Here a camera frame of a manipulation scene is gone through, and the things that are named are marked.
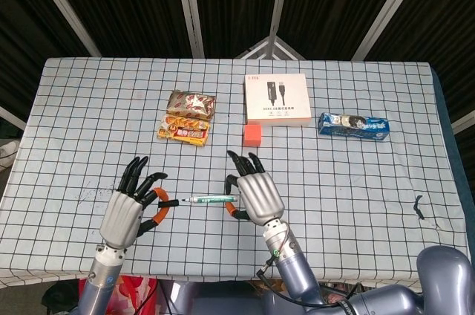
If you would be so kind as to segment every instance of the table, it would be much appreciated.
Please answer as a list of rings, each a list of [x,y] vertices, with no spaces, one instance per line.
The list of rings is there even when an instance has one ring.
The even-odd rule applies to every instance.
[[[312,123],[263,128],[262,146],[243,148],[244,75],[299,72]],[[157,139],[174,89],[216,95],[205,147]],[[323,111],[386,117],[390,136],[318,135]],[[185,198],[223,192],[224,178],[235,173],[227,149],[261,158],[318,279],[417,288],[423,248],[468,252],[426,63],[49,59],[1,200],[1,285],[84,276],[111,190],[135,155],[150,156],[143,175],[168,173],[162,187]],[[413,210],[417,195],[424,219]],[[145,217],[156,212],[154,204]],[[122,271],[251,279],[268,258],[261,233],[219,205],[177,207],[129,249]]]

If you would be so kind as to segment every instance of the snack package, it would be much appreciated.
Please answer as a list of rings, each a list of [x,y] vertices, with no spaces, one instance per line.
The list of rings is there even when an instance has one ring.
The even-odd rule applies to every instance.
[[[209,122],[165,114],[157,136],[181,140],[195,146],[204,146],[208,139],[208,133]]]
[[[318,121],[318,132],[383,140],[390,130],[389,122],[385,118],[322,113]]]
[[[171,93],[166,113],[174,116],[211,120],[214,114],[214,97],[176,90]]]

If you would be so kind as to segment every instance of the chocolate snack wrapper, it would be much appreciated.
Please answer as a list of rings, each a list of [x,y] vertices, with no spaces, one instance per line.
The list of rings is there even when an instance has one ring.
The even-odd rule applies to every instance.
[[[209,122],[204,120],[166,114],[163,116],[157,136],[181,140],[194,146],[204,146],[208,139],[209,126]]]
[[[209,121],[214,115],[214,100],[214,96],[176,90],[171,93],[166,113]]]

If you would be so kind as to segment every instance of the dark curtain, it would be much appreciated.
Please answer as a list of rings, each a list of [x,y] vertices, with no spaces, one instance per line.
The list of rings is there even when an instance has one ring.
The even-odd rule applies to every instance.
[[[27,120],[49,57],[88,56],[52,0],[0,0],[0,105]]]
[[[191,57],[181,0],[68,0],[103,56]]]
[[[458,120],[475,109],[475,0],[404,0],[367,59],[429,62]]]
[[[236,57],[269,35],[274,0],[197,3],[206,57]]]
[[[459,147],[460,157],[462,158],[472,196],[475,198],[475,126],[456,134],[455,139]]]
[[[285,0],[278,36],[305,59],[349,60],[386,0]]]

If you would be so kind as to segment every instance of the orange sponge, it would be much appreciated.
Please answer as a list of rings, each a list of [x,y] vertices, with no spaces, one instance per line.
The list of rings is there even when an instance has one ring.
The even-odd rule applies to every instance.
[[[246,124],[244,126],[244,146],[260,146],[262,127],[260,124]]]

